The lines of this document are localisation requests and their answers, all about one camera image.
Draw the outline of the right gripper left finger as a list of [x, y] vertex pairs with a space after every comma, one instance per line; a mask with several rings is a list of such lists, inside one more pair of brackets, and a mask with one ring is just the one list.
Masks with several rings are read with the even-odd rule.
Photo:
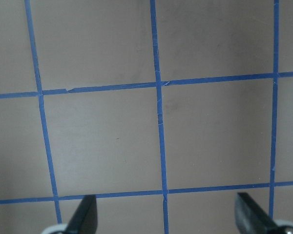
[[64, 230], [65, 234], [95, 234], [98, 228], [98, 212], [95, 195], [85, 196], [67, 227]]

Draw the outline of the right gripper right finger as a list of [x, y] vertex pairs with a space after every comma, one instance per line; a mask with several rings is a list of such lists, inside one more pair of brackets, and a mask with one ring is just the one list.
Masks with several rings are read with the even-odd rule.
[[277, 234], [279, 227], [248, 193], [237, 193], [235, 224], [240, 234]]

